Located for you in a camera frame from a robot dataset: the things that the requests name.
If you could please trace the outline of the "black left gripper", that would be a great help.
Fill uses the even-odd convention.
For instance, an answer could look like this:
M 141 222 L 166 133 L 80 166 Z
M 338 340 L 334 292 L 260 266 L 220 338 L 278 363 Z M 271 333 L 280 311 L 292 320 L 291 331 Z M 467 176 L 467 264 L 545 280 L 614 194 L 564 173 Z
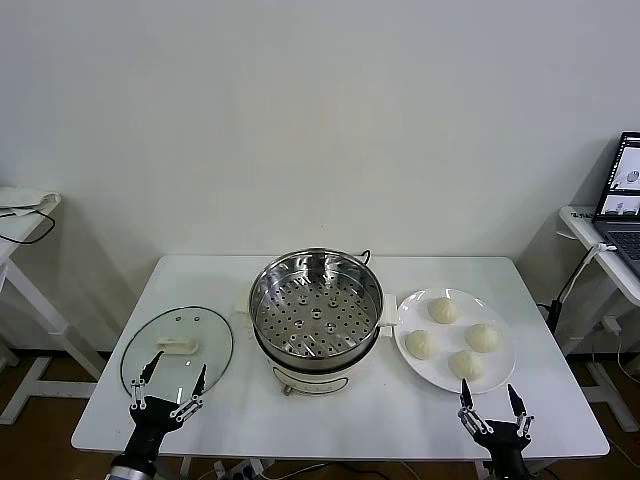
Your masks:
M 130 382 L 130 415 L 135 427 L 123 455 L 145 464 L 156 460 L 165 435 L 179 429 L 181 423 L 186 422 L 203 405 L 206 365 L 201 368 L 191 396 L 180 405 L 163 398 L 145 396 L 145 388 L 163 354 L 163 350 L 158 351 Z

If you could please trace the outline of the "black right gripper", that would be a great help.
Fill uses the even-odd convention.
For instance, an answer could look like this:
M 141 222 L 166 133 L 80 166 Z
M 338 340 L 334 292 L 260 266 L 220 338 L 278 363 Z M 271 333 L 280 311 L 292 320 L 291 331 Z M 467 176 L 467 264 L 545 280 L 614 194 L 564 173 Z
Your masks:
M 465 378 L 461 381 L 458 418 L 474 441 L 490 454 L 490 468 L 496 479 L 528 479 L 530 473 L 522 451 L 530 444 L 529 429 L 534 417 L 527 413 L 524 401 L 515 388 L 507 386 L 516 424 L 485 421 L 474 409 L 471 391 Z

